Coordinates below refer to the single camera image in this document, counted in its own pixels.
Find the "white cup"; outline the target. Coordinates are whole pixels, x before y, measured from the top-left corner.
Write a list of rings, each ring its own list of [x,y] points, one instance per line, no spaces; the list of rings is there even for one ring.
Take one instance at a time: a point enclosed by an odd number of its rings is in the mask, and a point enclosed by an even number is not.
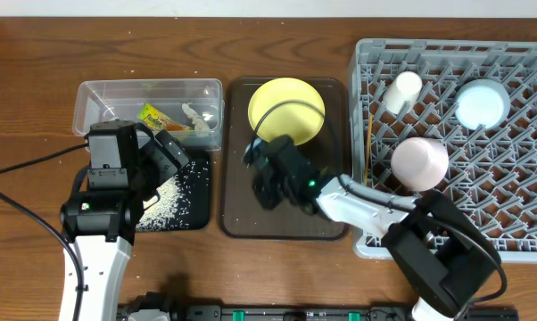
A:
[[[423,82],[415,72],[404,71],[387,87],[383,97],[386,110],[398,114],[405,107],[412,108],[419,97]]]

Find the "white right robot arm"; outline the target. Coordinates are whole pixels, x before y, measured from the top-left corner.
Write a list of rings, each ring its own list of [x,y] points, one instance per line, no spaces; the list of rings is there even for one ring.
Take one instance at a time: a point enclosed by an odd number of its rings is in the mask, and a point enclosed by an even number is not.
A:
[[[443,193],[397,196],[366,187],[317,168],[290,136],[270,142],[254,137],[243,162],[256,170],[252,190],[263,209],[288,200],[308,215],[379,238],[419,295],[410,312],[414,320],[461,319],[493,273],[500,276],[500,288],[484,299],[506,291],[500,255]]]

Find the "light blue bowl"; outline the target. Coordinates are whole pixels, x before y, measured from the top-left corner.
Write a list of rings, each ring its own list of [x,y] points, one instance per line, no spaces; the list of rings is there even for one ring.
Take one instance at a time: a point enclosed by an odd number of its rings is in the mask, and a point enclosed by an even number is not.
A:
[[[458,122],[468,129],[492,129],[506,120],[510,112],[507,89],[489,79],[473,80],[459,89],[455,97]]]

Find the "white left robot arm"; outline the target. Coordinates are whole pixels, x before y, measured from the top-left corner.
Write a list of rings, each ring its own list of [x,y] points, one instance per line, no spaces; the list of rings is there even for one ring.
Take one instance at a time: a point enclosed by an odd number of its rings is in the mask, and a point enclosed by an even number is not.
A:
[[[113,320],[136,226],[159,187],[189,162],[168,131],[144,145],[138,127],[93,129],[91,161],[73,181],[61,207],[65,279],[61,320]]]

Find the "yellow plate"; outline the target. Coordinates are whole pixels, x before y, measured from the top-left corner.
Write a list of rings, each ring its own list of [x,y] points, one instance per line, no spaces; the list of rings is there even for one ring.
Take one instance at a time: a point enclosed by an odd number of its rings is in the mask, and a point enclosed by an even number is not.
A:
[[[257,131],[264,141],[289,135],[296,145],[305,144],[324,125],[324,100],[314,86],[297,78],[276,78],[261,85],[249,101],[247,113],[252,129],[278,104]]]

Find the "yellow green snack wrapper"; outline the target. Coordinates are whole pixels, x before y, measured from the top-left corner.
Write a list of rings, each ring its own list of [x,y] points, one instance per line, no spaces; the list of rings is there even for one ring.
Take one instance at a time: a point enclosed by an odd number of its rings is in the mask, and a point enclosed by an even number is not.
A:
[[[171,117],[159,111],[149,103],[145,103],[142,110],[136,116],[153,131],[191,131],[192,128],[174,121]]]

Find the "wooden chopstick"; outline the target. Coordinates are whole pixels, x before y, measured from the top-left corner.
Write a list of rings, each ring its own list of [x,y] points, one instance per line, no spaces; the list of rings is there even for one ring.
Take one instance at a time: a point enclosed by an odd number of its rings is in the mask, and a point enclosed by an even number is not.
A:
[[[369,113],[368,115],[368,131],[367,131],[367,140],[366,140],[366,159],[365,159],[365,168],[364,168],[364,185],[368,185],[368,172],[370,169],[370,158],[371,158],[371,138],[372,138],[372,128],[374,122],[374,115]]]

